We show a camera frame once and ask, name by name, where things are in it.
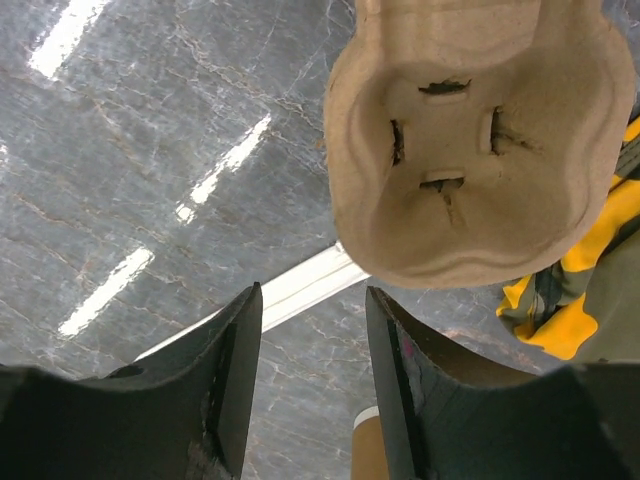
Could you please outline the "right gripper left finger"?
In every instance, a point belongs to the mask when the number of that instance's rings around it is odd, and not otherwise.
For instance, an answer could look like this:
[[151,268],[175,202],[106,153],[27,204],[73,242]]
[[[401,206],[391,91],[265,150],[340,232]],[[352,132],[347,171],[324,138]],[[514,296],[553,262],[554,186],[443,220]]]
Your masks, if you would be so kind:
[[262,328],[259,285],[102,378],[1,370],[5,479],[238,479]]

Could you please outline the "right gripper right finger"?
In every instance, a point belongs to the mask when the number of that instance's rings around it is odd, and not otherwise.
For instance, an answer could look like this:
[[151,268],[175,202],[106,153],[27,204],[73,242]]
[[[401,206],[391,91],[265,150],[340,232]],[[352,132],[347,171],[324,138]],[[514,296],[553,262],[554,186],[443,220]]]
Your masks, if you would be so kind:
[[533,375],[366,293],[374,384],[394,479],[635,479],[639,367],[568,364]]

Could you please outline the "single brown paper cup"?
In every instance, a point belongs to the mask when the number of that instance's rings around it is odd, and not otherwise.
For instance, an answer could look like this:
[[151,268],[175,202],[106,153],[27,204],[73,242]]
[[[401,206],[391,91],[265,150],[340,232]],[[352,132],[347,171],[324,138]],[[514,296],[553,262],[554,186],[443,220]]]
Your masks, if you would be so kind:
[[377,406],[366,408],[354,420],[351,479],[389,479],[383,432]]

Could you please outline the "brown cardboard cup carrier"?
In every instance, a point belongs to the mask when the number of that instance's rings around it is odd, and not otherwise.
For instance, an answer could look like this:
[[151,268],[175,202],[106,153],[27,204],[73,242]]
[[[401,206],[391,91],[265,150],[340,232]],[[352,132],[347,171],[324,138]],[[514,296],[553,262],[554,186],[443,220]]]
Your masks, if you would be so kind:
[[609,190],[635,100],[598,1],[359,1],[324,103],[339,240],[403,288],[559,260]]

